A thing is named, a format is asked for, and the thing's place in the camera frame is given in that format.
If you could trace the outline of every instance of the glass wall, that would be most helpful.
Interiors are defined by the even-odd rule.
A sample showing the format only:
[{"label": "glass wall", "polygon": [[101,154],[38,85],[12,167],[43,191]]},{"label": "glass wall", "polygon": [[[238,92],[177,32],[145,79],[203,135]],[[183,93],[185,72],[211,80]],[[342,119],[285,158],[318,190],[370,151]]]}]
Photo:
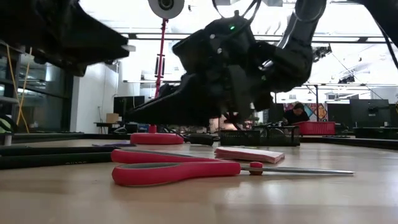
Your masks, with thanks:
[{"label": "glass wall", "polygon": [[[0,52],[0,96],[18,97],[30,133],[69,131],[73,76],[49,63],[36,63],[31,55],[11,53],[14,81],[7,53],[4,49]],[[0,113],[11,115],[16,121],[19,109],[18,103],[0,102]],[[18,125],[20,133],[27,132],[22,117]]]}]

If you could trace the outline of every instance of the red stand base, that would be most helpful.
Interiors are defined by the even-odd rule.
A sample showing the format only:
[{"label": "red stand base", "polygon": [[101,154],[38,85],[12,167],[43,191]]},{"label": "red stand base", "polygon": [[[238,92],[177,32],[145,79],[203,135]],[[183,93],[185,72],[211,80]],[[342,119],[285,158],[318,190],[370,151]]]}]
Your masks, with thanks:
[{"label": "red stand base", "polygon": [[171,145],[183,144],[184,139],[176,134],[156,133],[156,126],[149,126],[149,133],[134,133],[130,136],[131,144]]}]

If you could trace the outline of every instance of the red stand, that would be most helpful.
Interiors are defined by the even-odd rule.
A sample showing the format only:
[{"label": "red stand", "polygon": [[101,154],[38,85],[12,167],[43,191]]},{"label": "red stand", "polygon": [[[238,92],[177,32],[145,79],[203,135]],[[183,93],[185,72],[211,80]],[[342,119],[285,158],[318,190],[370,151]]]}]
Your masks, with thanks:
[{"label": "red stand", "polygon": [[[162,76],[162,60],[163,60],[163,48],[164,48],[164,35],[166,32],[167,19],[163,19],[162,23],[162,39],[160,41],[160,55],[159,55],[159,66],[156,79],[156,91],[155,97],[159,95],[160,79]],[[156,145],[170,145],[170,144],[183,144],[184,139],[176,134],[169,133],[156,133],[156,125],[151,124],[148,129],[148,133],[134,133],[130,136],[131,144],[156,144]]]}]

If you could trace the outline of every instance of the scissors blade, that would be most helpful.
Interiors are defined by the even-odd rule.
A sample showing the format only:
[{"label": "scissors blade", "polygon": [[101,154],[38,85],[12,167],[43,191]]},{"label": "scissors blade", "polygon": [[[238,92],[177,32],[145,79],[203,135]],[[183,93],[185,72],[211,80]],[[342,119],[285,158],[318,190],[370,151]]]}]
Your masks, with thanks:
[{"label": "scissors blade", "polygon": [[242,167],[242,170],[264,171],[264,172],[288,172],[288,173],[301,173],[301,174],[335,174],[335,175],[355,174],[355,172],[347,170],[311,169],[311,168],[296,168],[296,167],[265,167],[265,168]]}]

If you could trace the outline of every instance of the cardboard box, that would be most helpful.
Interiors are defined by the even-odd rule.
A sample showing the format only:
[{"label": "cardboard box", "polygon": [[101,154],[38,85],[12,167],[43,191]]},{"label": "cardboard box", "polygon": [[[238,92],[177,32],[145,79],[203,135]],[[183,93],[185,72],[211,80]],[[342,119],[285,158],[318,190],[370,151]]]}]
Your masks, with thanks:
[{"label": "cardboard box", "polygon": [[116,113],[107,113],[106,114],[106,122],[107,123],[116,123],[119,121],[119,115]]}]

